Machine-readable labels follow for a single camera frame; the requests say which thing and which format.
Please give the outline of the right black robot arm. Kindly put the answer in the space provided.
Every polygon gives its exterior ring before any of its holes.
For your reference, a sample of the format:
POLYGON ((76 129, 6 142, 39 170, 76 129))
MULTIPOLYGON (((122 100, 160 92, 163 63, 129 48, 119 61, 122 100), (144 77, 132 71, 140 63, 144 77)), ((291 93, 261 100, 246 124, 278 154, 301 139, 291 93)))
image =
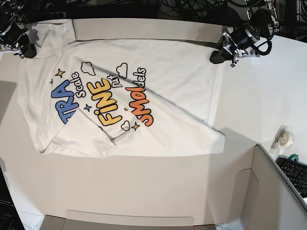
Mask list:
POLYGON ((35 45, 28 37, 28 29, 17 25, 27 5, 25 0, 2 0, 0 2, 0 54, 11 53, 20 58, 34 58, 35 45))

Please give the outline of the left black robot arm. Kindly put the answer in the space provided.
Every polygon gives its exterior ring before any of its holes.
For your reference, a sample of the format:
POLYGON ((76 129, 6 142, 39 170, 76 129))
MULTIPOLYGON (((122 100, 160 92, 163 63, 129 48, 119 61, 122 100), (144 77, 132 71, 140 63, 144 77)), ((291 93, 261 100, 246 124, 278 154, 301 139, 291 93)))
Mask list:
POLYGON ((231 61, 235 67, 240 59, 270 54, 272 38, 280 30, 276 8, 270 0, 246 0, 244 4, 229 0, 233 6, 243 8, 247 20, 238 26, 222 30, 218 49, 213 51, 210 62, 221 64, 231 61))

